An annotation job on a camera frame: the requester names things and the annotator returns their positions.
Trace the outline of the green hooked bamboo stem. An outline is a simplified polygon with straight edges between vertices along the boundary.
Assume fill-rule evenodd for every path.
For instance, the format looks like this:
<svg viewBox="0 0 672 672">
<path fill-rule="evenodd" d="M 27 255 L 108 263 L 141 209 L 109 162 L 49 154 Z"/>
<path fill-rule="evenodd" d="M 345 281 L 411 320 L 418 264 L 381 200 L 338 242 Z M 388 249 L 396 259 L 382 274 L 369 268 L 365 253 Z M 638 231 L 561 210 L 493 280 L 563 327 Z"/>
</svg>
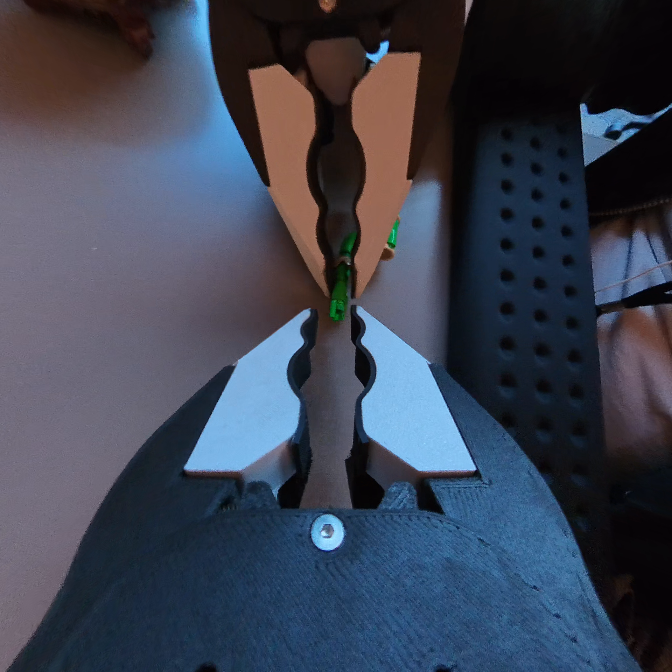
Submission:
<svg viewBox="0 0 672 672">
<path fill-rule="evenodd" d="M 399 224 L 400 217 L 397 216 L 381 253 L 381 261 L 390 261 L 395 257 Z M 334 323 L 341 323 L 345 320 L 345 313 L 349 301 L 351 262 L 356 238 L 357 234 L 355 231 L 348 233 L 339 248 L 339 256 L 335 265 L 335 282 L 331 291 L 329 307 L 329 317 Z"/>
</svg>

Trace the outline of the person's grey shirt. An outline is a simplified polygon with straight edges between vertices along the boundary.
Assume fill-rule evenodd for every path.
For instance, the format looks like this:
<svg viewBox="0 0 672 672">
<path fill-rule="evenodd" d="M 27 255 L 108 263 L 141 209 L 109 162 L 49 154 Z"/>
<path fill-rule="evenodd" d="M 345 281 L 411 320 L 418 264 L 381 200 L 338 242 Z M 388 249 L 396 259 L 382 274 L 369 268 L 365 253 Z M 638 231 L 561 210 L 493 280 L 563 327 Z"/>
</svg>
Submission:
<svg viewBox="0 0 672 672">
<path fill-rule="evenodd" d="M 671 205 L 599 224 L 591 234 L 597 304 L 671 281 Z M 608 454 L 618 468 L 671 463 L 671 306 L 597 320 Z"/>
</svg>

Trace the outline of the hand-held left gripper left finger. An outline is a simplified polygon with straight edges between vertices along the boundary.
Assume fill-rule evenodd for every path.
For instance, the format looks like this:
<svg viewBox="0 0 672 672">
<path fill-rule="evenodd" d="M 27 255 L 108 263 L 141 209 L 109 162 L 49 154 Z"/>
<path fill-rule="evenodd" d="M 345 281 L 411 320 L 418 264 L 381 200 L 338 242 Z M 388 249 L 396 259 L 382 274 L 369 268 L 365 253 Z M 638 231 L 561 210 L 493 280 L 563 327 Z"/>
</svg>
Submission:
<svg viewBox="0 0 672 672">
<path fill-rule="evenodd" d="M 299 507 L 312 463 L 301 389 L 317 328 L 317 310 L 303 310 L 238 360 L 185 474 L 264 482 L 281 507 Z"/>
</svg>

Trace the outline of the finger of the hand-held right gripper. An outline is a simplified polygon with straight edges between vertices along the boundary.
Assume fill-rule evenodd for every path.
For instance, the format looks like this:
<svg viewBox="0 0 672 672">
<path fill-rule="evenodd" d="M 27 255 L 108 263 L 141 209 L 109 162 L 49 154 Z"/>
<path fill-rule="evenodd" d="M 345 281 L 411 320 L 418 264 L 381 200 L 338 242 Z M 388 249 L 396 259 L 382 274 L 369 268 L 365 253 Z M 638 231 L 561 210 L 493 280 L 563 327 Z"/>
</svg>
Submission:
<svg viewBox="0 0 672 672">
<path fill-rule="evenodd" d="M 364 155 L 364 182 L 355 213 L 359 243 L 354 295 L 371 280 L 412 186 L 407 177 L 421 55 L 384 55 L 351 98 L 351 123 Z"/>
<path fill-rule="evenodd" d="M 326 199 L 317 177 L 320 142 L 313 94 L 281 65 L 248 77 L 268 174 L 268 191 L 308 270 L 330 294 Z"/>
</svg>

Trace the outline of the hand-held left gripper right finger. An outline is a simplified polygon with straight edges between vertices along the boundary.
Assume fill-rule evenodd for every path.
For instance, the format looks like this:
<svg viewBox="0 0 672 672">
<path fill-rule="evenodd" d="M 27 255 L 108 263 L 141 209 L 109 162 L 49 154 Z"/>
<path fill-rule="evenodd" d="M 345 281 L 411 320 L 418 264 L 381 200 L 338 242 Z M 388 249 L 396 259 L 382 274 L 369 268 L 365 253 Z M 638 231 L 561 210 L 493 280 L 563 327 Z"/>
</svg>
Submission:
<svg viewBox="0 0 672 672">
<path fill-rule="evenodd" d="M 472 478 L 477 467 L 431 363 L 360 306 L 351 307 L 356 401 L 346 458 L 355 509 L 374 509 L 396 483 L 408 483 L 420 504 L 435 509 L 431 480 Z"/>
</svg>

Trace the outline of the grey desk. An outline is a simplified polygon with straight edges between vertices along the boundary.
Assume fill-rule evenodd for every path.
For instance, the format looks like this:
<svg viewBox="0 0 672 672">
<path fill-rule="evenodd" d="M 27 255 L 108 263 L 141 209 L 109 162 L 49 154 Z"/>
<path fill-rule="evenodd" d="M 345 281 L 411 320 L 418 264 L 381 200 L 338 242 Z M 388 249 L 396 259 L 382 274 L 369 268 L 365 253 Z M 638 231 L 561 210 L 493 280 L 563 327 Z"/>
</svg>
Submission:
<svg viewBox="0 0 672 672">
<path fill-rule="evenodd" d="M 1 2 L 1 670 L 143 443 L 225 365 L 320 311 L 302 506 L 350 508 L 349 326 L 224 103 L 207 1 L 112 26 Z"/>
</svg>

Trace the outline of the brown brick-built pot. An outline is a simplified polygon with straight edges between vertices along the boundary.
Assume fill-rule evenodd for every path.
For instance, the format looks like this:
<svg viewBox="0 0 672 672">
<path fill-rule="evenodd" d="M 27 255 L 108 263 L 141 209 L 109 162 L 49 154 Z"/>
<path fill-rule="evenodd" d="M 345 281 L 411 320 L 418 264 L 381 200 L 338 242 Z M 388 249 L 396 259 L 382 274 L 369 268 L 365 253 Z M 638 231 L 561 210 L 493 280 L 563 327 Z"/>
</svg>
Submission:
<svg viewBox="0 0 672 672">
<path fill-rule="evenodd" d="M 158 7 L 158 1 L 24 1 L 24 4 L 37 12 L 70 13 L 109 20 L 143 59 L 153 54 L 155 34 L 148 14 Z"/>
</svg>

